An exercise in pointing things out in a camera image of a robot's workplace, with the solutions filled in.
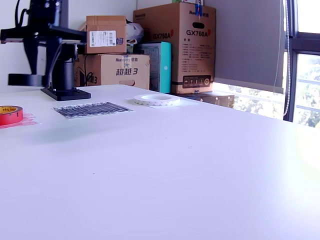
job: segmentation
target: white tape roll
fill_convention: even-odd
[[[134,97],[134,102],[145,106],[175,106],[180,103],[180,97],[165,94],[140,95]]]

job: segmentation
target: blue tape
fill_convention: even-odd
[[[195,5],[195,15],[198,17],[203,16],[202,5],[200,5],[200,4]]]

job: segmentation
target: cardboard box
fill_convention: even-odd
[[[127,52],[127,20],[125,16],[87,16],[80,29],[87,32],[87,54]]]
[[[82,87],[128,85],[149,90],[150,57],[137,54],[79,55],[74,64],[74,84]]]
[[[150,56],[150,90],[171,93],[171,43],[137,44],[134,46],[134,53]]]
[[[172,0],[172,3],[189,3],[189,4],[199,4],[205,5],[205,0]]]
[[[203,92],[197,94],[174,94],[175,96],[192,99],[199,102],[214,104],[233,109],[235,106],[235,95],[219,91]]]
[[[215,74],[216,9],[171,3],[134,11],[146,41],[172,44],[172,86],[176,94],[212,91]]]

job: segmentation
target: window frame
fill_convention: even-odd
[[[296,108],[296,90],[298,82],[298,54],[318,55],[320,56],[320,33],[299,32],[298,25],[298,0],[288,0],[288,23],[289,23],[289,42],[290,48],[286,44],[285,48],[290,53],[291,78],[290,89],[287,84],[285,90],[285,104],[288,104],[288,94],[290,91],[289,108],[283,120],[288,122],[294,121]]]

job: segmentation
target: teal box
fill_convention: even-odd
[[[150,56],[150,90],[171,92],[171,43],[148,42],[134,46],[135,54]]]

